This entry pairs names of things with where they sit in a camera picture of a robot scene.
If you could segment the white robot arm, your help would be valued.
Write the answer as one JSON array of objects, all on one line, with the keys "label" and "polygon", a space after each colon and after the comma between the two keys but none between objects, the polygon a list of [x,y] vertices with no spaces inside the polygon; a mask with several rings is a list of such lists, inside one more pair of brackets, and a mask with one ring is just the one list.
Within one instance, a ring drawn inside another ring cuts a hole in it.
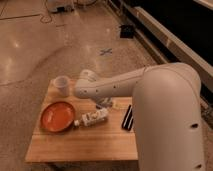
[{"label": "white robot arm", "polygon": [[130,97],[140,171],[206,171],[201,79],[185,63],[148,66],[111,78],[83,70],[74,94],[96,102]]}]

